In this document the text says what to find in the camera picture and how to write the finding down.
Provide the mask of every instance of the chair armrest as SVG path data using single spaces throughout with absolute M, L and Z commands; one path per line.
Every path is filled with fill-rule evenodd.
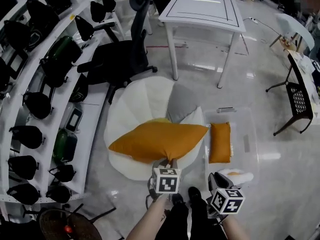
M 108 23 L 105 23 L 105 24 L 101 24 L 101 25 L 95 26 L 94 27 L 94 31 L 104 30 L 105 28 L 112 28 L 115 25 L 116 24 L 114 22 L 108 22 Z
M 104 64 L 103 61 L 99 64 L 93 63 L 92 61 L 89 61 L 89 62 L 78 65 L 76 71 L 78 73 L 84 73 L 84 72 L 88 72 L 91 70 L 98 70 L 99 68 L 102 67 L 103 64 Z

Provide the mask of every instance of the orange pillow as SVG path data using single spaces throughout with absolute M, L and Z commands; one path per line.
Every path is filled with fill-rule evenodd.
M 211 123 L 211 148 L 209 164 L 230 163 L 230 124 Z
M 114 141 L 109 149 L 151 163 L 179 159 L 191 151 L 209 128 L 196 124 L 146 122 Z

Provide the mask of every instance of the curved white shelving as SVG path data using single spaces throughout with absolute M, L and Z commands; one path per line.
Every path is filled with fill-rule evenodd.
M 90 41 L 90 45 L 83 49 L 82 55 L 76 61 L 77 65 L 88 62 L 98 45 L 106 37 L 105 33 L 101 32 L 96 34 Z M 44 197 L 48 190 L 49 182 L 49 169 L 51 165 L 52 153 L 56 141 L 56 136 L 59 130 L 59 126 L 64 115 L 66 106 L 69 102 L 69 98 L 72 91 L 79 79 L 80 73 L 77 72 L 77 67 L 73 67 L 67 74 L 67 82 L 61 87 L 56 88 L 54 91 L 53 99 L 51 102 L 54 110 L 47 118 L 39 120 L 33 116 L 30 116 L 27 125 L 36 126 L 45 136 L 45 142 L 37 149 L 30 149 L 21 145 L 20 156 L 33 156 L 39 163 L 39 170 L 36 171 L 34 178 L 29 180 L 29 183 L 40 190 L 41 196 Z
M 7 100 L 7 104 L 3 106 L 1 113 L 2 124 L 2 136 L 0 138 L 0 164 L 1 164 L 1 181 L 2 190 L 5 193 L 9 188 L 8 179 L 8 159 L 10 153 L 12 133 L 9 129 L 15 125 L 19 108 L 22 105 L 23 94 L 26 92 L 30 81 L 32 80 L 37 68 L 39 67 L 40 59 L 42 59 L 50 47 L 54 44 L 57 38 L 63 33 L 63 31 L 74 20 L 75 16 L 80 14 L 83 10 L 90 6 L 92 0 L 86 0 L 82 2 L 76 9 L 55 26 L 49 36 L 36 47 L 29 55 L 28 62 L 24 66 L 13 90 L 10 92 L 10 98 Z
M 63 183 L 66 187 L 79 194 L 85 192 L 91 147 L 108 87 L 109 85 L 106 83 L 90 85 L 87 97 L 81 102 L 83 114 L 78 125 L 79 132 L 76 133 L 78 141 L 73 160 L 68 163 L 73 166 L 76 174 L 71 181 Z
M 16 19 L 17 16 L 23 14 L 22 11 L 26 11 L 27 7 L 26 7 L 26 2 L 27 0 L 21 0 L 19 1 L 4 17 L 3 19 L 0 21 L 0 31 L 2 30 L 2 28 L 5 25 L 5 21 L 8 20 L 12 20 L 12 19 Z

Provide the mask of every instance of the white bean bag chair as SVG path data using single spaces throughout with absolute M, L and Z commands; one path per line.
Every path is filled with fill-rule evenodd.
M 109 108 L 106 127 L 104 131 L 104 142 L 108 148 L 122 135 L 132 131 L 140 124 L 156 118 L 168 117 L 168 103 L 171 94 L 177 85 L 176 82 L 161 76 L 152 76 L 130 83 L 125 89 L 119 89 L 113 98 Z M 189 101 L 189 93 L 180 91 L 176 100 Z M 173 103 L 175 109 L 179 101 Z M 180 124 L 205 125 L 203 112 L 200 106 L 189 113 Z M 183 170 L 192 165 L 198 156 L 203 139 L 184 157 L 177 160 L 177 166 Z M 146 164 L 133 160 L 130 156 L 109 151 L 111 165 L 124 176 L 135 181 L 147 181 L 152 174 L 152 163 Z

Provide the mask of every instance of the white floor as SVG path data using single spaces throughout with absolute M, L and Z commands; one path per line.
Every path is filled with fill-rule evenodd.
M 280 31 L 274 16 L 279 13 L 276 4 L 269 0 L 237 0 L 237 3 L 243 19 L 253 17 Z M 156 20 L 151 23 L 153 35 L 146 38 L 146 45 L 166 46 L 164 28 Z M 249 107 L 252 111 L 259 159 L 259 175 L 255 175 L 258 184 L 246 191 L 245 203 L 237 216 L 251 239 L 284 240 L 291 235 L 296 240 L 306 240 L 320 221 L 320 126 L 310 126 L 299 134 L 298 130 L 308 123 L 301 121 L 273 136 L 291 117 L 291 108 L 283 86 L 269 93 L 265 89 L 285 79 L 289 61 L 280 44 L 269 48 L 277 37 L 275 32 L 250 20 L 245 21 L 245 27 L 245 43 L 239 40 L 237 54 L 231 59 L 232 70 L 222 89 L 216 86 L 226 53 L 198 42 L 176 49 L 178 82 L 198 95 L 204 110 Z M 168 48 L 148 48 L 148 59 L 150 65 L 158 67 L 157 75 L 172 77 Z M 148 72 L 139 77 L 151 75 Z M 104 240 L 115 240 L 120 237 L 113 229 L 126 237 L 146 212 L 148 190 L 145 182 L 128 180 L 109 163 L 103 141 L 108 108 L 106 104 L 100 118 L 86 184 L 88 191 L 97 194 L 90 202 L 97 213 L 110 208 L 107 196 L 115 204 L 116 211 L 95 223 Z M 203 188 L 202 179 L 203 164 L 199 164 L 182 183 L 184 190 L 190 185 Z

